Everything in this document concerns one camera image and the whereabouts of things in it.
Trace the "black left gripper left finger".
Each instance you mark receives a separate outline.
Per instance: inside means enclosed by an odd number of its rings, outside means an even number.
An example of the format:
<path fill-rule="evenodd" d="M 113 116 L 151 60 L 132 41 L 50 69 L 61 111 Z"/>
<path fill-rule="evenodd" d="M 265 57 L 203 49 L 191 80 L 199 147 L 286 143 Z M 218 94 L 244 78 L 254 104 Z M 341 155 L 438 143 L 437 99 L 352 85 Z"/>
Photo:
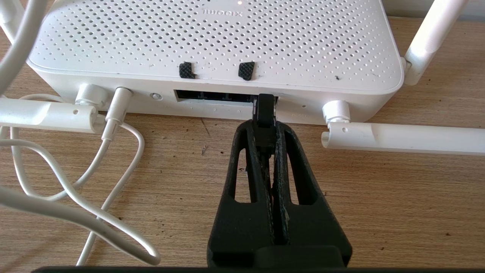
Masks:
<path fill-rule="evenodd" d="M 274 243 L 269 156 L 256 147 L 252 121 L 240 124 L 232 142 L 227 176 L 207 245 L 207 265 L 251 268 L 255 252 Z M 239 154 L 246 152 L 250 202 L 235 199 Z"/>

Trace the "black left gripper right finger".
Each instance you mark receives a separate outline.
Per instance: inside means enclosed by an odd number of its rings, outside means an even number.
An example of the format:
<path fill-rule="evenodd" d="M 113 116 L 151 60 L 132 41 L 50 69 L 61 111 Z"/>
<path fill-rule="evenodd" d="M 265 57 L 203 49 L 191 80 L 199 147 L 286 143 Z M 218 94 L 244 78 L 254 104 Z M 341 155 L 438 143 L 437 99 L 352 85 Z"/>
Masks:
<path fill-rule="evenodd" d="M 338 223 L 293 129 L 276 123 L 272 185 L 275 243 L 305 267 L 347 267 L 352 246 Z"/>

